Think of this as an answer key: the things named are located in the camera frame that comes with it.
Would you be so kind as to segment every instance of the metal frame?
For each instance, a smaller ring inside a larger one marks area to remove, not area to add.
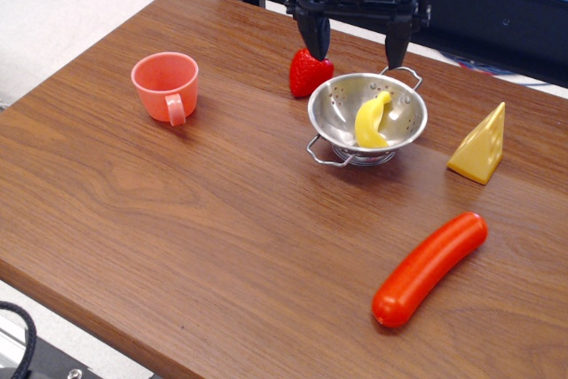
[[[430,26],[412,42],[568,87],[566,22],[568,0],[432,0]]]

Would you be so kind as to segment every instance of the plastic toy food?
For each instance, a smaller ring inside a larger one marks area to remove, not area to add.
[[[404,325],[436,284],[487,237],[487,224],[466,212],[424,240],[397,267],[373,298],[376,320],[388,328]]]
[[[384,105],[391,102],[391,95],[382,91],[375,99],[361,106],[355,117],[355,139],[364,148],[383,148],[389,146],[379,133],[379,125],[383,119]]]
[[[334,75],[334,65],[329,59],[318,61],[307,49],[296,53],[290,65],[290,90],[295,97],[308,97],[318,86]]]
[[[479,184],[487,184],[503,157],[505,103],[501,102],[455,150],[447,167]]]

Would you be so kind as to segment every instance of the black cable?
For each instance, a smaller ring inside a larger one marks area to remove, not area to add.
[[[24,356],[21,359],[20,365],[18,366],[18,368],[16,368],[16,371],[12,375],[12,379],[24,379],[28,374],[28,368],[32,362],[34,351],[36,350],[36,324],[28,314],[28,312],[16,304],[0,301],[0,310],[15,312],[26,322],[26,326],[28,327],[28,341],[26,342],[26,350],[24,351]]]

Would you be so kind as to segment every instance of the stainless steel strainer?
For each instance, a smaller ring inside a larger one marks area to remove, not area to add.
[[[417,139],[428,121],[423,99],[416,92],[422,78],[407,67],[396,68],[411,73],[418,83],[414,88],[384,75],[356,73],[340,75],[323,83],[308,103],[308,115],[318,135],[307,146],[308,153],[319,164],[342,168],[348,164],[375,166],[390,160],[394,154]],[[364,148],[355,138],[355,117],[361,106],[381,91],[390,92],[392,101],[385,105],[379,132],[389,144],[385,148]],[[323,161],[313,152],[318,139],[324,138],[343,162]]]

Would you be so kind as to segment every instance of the red strawberry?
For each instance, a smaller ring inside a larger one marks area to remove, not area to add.
[[[329,59],[318,61],[307,49],[296,52],[290,65],[290,90],[295,97],[308,97],[334,75]]]

